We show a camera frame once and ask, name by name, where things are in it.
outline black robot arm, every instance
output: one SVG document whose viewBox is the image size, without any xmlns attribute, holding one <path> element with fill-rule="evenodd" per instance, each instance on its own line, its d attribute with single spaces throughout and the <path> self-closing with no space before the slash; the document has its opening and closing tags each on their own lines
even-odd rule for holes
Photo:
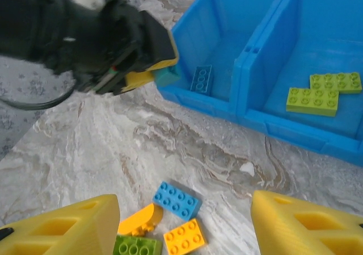
<svg viewBox="0 0 363 255">
<path fill-rule="evenodd" d="M 53 107 L 73 90 L 121 94 L 126 75 L 176 58 L 168 31 L 127 0 L 106 0 L 101 11 L 72 0 L 0 0 L 0 55 L 72 71 L 75 85 L 43 104 L 2 102 L 26 110 Z"/>
</svg>

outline blue plastic bin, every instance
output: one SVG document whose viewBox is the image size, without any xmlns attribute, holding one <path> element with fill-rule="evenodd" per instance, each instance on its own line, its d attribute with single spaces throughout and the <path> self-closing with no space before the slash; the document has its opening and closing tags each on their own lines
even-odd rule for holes
<svg viewBox="0 0 363 255">
<path fill-rule="evenodd" d="M 165 99 L 308 150 L 363 166 L 363 93 L 333 118 L 286 112 L 311 74 L 363 75 L 363 0 L 196 0 L 173 29 L 181 80 Z M 210 95 L 190 91 L 212 65 Z"/>
</svg>

